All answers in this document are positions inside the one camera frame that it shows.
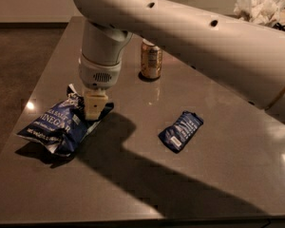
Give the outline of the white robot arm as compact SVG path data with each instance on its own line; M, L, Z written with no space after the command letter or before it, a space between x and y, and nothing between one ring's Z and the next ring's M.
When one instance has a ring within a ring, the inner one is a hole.
M137 34L285 124L285 32L167 0L73 1L85 17L85 87L116 84Z

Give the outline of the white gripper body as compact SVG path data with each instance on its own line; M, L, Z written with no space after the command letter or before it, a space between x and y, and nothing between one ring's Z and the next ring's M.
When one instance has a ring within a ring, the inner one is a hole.
M108 54L81 54L79 58L79 76L83 85L89 89L103 89L117 83L122 60Z

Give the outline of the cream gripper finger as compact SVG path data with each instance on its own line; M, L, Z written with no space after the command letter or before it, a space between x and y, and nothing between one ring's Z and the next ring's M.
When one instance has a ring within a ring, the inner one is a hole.
M97 120L107 101L108 97L104 90L86 89L84 92L85 118L89 121Z

